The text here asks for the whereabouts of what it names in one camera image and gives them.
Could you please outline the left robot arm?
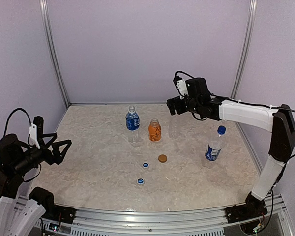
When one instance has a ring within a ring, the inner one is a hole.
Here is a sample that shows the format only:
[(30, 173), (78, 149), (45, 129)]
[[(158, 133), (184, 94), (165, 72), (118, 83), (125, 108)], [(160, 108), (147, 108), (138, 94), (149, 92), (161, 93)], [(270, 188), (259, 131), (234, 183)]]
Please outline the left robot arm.
[(26, 173), (41, 167), (42, 162), (60, 164), (72, 144), (71, 140), (56, 142), (56, 134), (50, 137), (48, 143), (39, 142), (40, 148), (30, 147), (16, 134), (0, 140), (0, 236), (26, 236), (42, 216), (57, 222), (73, 221), (74, 209), (56, 205), (53, 194), (41, 187), (30, 192), (22, 212), (14, 215), (18, 189), (26, 182)]

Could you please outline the right aluminium post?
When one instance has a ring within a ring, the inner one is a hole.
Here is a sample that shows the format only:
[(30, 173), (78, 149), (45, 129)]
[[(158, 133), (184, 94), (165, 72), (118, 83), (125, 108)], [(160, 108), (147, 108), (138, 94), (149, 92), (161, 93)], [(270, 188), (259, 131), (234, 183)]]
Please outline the right aluminium post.
[(235, 81), (234, 81), (232, 92), (231, 92), (232, 99), (236, 98), (236, 96), (238, 94), (240, 83), (241, 83), (244, 69), (245, 69), (246, 60), (247, 60), (247, 57), (249, 54), (249, 48), (250, 48), (250, 43), (251, 43), (251, 38), (252, 38), (253, 28), (254, 28), (254, 22), (255, 22), (255, 17), (256, 17), (257, 2), (258, 2), (257, 0), (250, 0), (250, 2), (249, 2), (250, 5), (249, 5), (244, 41), (243, 41), (243, 46), (241, 49), (238, 68), (236, 71)]

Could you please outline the brown bottle cap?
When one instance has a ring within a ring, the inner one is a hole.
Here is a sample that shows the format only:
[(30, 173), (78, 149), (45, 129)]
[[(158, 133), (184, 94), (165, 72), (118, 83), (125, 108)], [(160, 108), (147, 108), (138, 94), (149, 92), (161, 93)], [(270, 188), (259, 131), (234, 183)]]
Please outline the brown bottle cap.
[(168, 158), (164, 154), (161, 154), (161, 155), (158, 156), (158, 161), (161, 162), (161, 163), (165, 163), (165, 162), (167, 162), (167, 160), (168, 160)]

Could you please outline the aluminium front rail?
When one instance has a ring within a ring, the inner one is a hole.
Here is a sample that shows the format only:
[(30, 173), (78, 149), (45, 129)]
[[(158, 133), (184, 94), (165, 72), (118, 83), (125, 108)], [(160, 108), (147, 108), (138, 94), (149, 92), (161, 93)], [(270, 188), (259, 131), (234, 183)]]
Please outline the aluminium front rail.
[(236, 220), (228, 207), (168, 212), (122, 212), (76, 207), (64, 208), (58, 219), (39, 212), (20, 196), (13, 209), (15, 226), (7, 236), (292, 236), (293, 230), (281, 196), (265, 199), (268, 213)]

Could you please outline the left aluminium post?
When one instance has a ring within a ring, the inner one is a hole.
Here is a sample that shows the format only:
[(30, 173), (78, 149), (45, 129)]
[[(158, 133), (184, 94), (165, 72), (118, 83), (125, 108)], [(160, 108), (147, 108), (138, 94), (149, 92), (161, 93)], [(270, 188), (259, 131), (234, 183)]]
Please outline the left aluminium post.
[(59, 86), (62, 100), (66, 108), (68, 109), (71, 103), (70, 103), (70, 99), (64, 84), (64, 80), (62, 78), (59, 60), (58, 60), (58, 56), (56, 53), (56, 48), (55, 48), (55, 44), (53, 40), (53, 33), (52, 33), (52, 26), (51, 26), (51, 21), (49, 17), (48, 3), (46, 0), (40, 0), (39, 5), (40, 5), (41, 16), (42, 16), (42, 22), (43, 22), (43, 26), (45, 30), (47, 45), (49, 49), (49, 54), (50, 54), (53, 68), (54, 68), (55, 76), (56, 76), (56, 81)]

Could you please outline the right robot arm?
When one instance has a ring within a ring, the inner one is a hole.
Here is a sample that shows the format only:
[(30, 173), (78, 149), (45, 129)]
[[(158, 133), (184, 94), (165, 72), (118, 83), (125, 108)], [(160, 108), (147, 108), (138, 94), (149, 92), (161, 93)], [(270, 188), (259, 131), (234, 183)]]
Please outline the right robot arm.
[(279, 181), (285, 165), (292, 158), (295, 147), (295, 121), (292, 110), (286, 104), (272, 107), (214, 95), (208, 90), (205, 78), (185, 80), (176, 75), (173, 82), (179, 95), (166, 102), (171, 115), (190, 112), (193, 115), (198, 114), (200, 120), (208, 118), (233, 121), (271, 133), (268, 159), (251, 191), (251, 196), (255, 199), (251, 199), (241, 208), (244, 217), (254, 217), (261, 210), (259, 201), (263, 200)]

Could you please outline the orange drink bottle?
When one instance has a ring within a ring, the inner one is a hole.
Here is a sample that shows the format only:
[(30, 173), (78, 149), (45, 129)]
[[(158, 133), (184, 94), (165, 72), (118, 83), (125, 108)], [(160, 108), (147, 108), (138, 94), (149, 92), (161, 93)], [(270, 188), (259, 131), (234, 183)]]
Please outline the orange drink bottle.
[(149, 139), (152, 142), (158, 142), (161, 140), (161, 125), (159, 124), (158, 119), (154, 118), (150, 121), (148, 131)]

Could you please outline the clear bottle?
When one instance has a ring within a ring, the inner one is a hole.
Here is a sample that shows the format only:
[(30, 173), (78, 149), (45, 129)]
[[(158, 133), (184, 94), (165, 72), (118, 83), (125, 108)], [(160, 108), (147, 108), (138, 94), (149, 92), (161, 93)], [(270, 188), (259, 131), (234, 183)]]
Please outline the clear bottle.
[(175, 139), (180, 135), (180, 132), (181, 132), (180, 115), (170, 116), (169, 127), (168, 127), (169, 137), (172, 139)]

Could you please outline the blue bottle cap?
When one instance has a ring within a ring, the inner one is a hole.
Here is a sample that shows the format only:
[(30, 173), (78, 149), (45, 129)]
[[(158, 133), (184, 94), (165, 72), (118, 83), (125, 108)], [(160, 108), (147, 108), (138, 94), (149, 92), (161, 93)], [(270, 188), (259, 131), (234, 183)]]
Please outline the blue bottle cap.
[(226, 133), (226, 127), (225, 126), (219, 126), (218, 127), (218, 130), (217, 132), (220, 134), (220, 135), (224, 135)]

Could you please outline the aluminium post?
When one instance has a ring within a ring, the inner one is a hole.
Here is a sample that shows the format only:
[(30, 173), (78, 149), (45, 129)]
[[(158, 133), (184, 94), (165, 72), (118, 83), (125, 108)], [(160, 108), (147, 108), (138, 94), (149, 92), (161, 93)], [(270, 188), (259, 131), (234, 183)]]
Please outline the aluminium post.
[(238, 68), (236, 71), (235, 81), (234, 81), (232, 92), (231, 92), (232, 99), (236, 98), (236, 96), (238, 94), (240, 83), (241, 83), (244, 69), (245, 69), (246, 60), (247, 60), (247, 57), (249, 54), (249, 48), (250, 48), (250, 43), (251, 43), (251, 38), (252, 38), (253, 28), (254, 28), (254, 22), (255, 22), (255, 17), (256, 17), (257, 2), (258, 2), (257, 0), (250, 0), (250, 2), (249, 2), (250, 5), (249, 5), (244, 41), (243, 41), (243, 46), (241, 49)]
[(40, 5), (41, 16), (42, 16), (42, 22), (43, 22), (43, 26), (45, 30), (47, 45), (49, 49), (49, 54), (50, 54), (53, 68), (54, 68), (55, 76), (56, 76), (56, 81), (59, 86), (62, 100), (66, 108), (68, 109), (71, 103), (70, 103), (70, 99), (64, 84), (64, 80), (62, 78), (59, 60), (58, 60), (58, 56), (56, 53), (56, 48), (55, 48), (55, 44), (53, 40), (53, 33), (52, 33), (52, 26), (51, 26), (51, 21), (49, 17), (48, 3), (46, 0), (40, 0), (39, 5)]

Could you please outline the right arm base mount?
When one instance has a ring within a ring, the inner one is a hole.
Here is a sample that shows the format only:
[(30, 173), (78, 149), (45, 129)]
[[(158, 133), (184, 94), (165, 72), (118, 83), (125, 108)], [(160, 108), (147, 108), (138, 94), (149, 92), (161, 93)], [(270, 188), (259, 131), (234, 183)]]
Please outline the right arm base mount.
[(253, 219), (266, 215), (267, 213), (268, 210), (266, 208), (265, 201), (254, 197), (252, 192), (250, 192), (246, 197), (245, 203), (225, 208), (228, 223)]

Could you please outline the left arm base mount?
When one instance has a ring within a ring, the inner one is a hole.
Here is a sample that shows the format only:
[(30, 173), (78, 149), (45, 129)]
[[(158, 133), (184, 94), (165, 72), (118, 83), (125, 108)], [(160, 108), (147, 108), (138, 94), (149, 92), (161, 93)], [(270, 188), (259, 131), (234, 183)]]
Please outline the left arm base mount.
[(57, 221), (59, 223), (72, 224), (76, 215), (76, 209), (68, 206), (57, 205), (54, 202), (53, 193), (41, 187), (35, 187), (29, 194), (29, 199), (37, 201), (46, 212), (43, 218)]

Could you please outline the white bottle cap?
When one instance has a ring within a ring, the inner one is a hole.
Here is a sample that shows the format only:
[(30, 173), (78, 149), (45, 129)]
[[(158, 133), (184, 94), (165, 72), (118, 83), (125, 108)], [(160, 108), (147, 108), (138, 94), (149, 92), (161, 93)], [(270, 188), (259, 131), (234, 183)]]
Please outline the white bottle cap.
[(150, 167), (150, 164), (149, 164), (148, 162), (144, 162), (144, 163), (142, 164), (142, 167), (143, 167), (144, 169), (148, 169), (148, 168)]

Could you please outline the blue white cap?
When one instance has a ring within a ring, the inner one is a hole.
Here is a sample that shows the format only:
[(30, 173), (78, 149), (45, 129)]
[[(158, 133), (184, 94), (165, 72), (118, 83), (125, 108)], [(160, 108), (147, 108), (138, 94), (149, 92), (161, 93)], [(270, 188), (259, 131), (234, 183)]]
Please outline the blue white cap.
[(137, 185), (144, 185), (144, 183), (145, 183), (145, 180), (144, 180), (143, 178), (138, 178), (138, 179), (136, 180), (136, 184), (137, 184)]

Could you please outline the blue label bottle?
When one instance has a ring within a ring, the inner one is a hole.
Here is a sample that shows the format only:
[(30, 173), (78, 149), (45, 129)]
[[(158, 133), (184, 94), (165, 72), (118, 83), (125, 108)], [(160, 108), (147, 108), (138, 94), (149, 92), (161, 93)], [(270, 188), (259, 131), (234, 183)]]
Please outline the blue label bottle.
[(225, 134), (220, 135), (217, 131), (215, 131), (210, 139), (207, 146), (207, 150), (205, 152), (205, 157), (208, 161), (217, 160), (225, 142)]
[(128, 141), (131, 143), (137, 143), (140, 140), (139, 128), (140, 117), (136, 112), (134, 105), (128, 107), (128, 112), (125, 116), (126, 128), (128, 130)]

